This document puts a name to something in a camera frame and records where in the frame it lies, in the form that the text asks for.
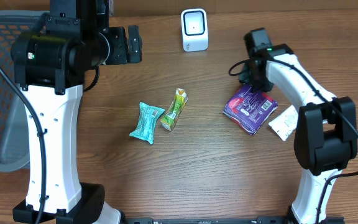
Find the red purple tissue pack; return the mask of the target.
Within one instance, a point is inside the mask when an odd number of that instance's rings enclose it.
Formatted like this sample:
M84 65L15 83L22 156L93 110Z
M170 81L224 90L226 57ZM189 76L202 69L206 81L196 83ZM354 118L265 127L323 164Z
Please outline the red purple tissue pack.
M226 103L223 114L254 135L277 107L278 103L266 93L252 92L250 85L242 85Z

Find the white cosmetic tube gold cap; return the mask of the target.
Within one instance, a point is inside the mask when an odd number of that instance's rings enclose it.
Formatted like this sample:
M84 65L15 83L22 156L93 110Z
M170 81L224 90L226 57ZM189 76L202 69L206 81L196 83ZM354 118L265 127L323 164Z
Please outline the white cosmetic tube gold cap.
M298 112L296 108L291 105L282 114L269 122L268 125L282 141L286 141L296 129L297 121Z

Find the teal snack packet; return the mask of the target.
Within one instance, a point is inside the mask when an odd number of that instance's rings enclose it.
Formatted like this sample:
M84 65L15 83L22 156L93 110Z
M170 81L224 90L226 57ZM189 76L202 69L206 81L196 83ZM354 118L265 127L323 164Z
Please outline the teal snack packet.
M139 120L137 127L129 136L147 141L150 145L154 143L155 125L165 110L146 103L139 103Z

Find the green juice carton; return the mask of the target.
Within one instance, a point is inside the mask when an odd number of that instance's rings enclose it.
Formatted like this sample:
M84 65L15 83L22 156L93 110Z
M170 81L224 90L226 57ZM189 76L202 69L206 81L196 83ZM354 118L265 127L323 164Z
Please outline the green juice carton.
M162 126L172 131L177 123L177 120L184 109L186 103L188 101L188 96L186 91L182 88L177 88L175 92L175 97L167 110L167 112L163 115L160 120Z

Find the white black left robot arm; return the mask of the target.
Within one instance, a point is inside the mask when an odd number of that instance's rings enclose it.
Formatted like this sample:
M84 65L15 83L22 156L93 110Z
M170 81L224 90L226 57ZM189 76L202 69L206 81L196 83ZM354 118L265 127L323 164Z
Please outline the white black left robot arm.
M14 79L24 100L30 182L13 209L21 223L123 223L101 184L80 182L77 121L85 73L142 60L137 26L111 27L112 1L51 1L50 10L11 48Z

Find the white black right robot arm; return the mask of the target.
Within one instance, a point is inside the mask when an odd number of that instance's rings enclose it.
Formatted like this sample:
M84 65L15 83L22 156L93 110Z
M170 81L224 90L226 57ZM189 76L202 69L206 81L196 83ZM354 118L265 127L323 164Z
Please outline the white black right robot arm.
M336 179L357 155L356 106L337 98L301 66L286 44L247 44L241 77L258 90L277 86L298 112L294 151L302 167L290 223L326 223L326 206Z

